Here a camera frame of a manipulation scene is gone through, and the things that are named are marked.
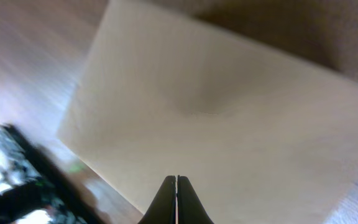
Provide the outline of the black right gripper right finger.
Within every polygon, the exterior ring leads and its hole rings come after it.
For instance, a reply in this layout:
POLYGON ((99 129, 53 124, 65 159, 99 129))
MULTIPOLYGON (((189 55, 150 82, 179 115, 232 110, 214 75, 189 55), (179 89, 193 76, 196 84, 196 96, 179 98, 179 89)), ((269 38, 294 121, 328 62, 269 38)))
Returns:
POLYGON ((177 205, 178 224, 213 224, 186 176, 178 176, 177 205))

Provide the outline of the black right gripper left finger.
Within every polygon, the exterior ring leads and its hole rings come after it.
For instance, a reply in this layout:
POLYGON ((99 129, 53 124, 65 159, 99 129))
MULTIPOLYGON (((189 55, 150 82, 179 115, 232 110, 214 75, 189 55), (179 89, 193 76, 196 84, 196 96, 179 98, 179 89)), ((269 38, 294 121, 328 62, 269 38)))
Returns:
POLYGON ((138 224, 175 224, 176 177, 166 176, 146 213, 138 224))

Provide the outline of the brown cardboard box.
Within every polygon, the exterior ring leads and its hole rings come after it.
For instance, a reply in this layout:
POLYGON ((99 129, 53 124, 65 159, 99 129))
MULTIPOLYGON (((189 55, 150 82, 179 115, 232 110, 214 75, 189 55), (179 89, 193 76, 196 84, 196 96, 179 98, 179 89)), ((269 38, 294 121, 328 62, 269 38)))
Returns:
POLYGON ((215 223, 322 223, 358 175, 358 84, 111 1, 57 134, 140 211, 184 175, 215 223))

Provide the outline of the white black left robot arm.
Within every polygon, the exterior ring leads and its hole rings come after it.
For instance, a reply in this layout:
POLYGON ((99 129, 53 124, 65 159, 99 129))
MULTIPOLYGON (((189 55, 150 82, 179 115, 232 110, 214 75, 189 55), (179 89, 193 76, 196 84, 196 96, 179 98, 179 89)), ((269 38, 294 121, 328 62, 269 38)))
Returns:
POLYGON ((13 125, 0 126, 0 223, 102 223, 79 191, 13 125))

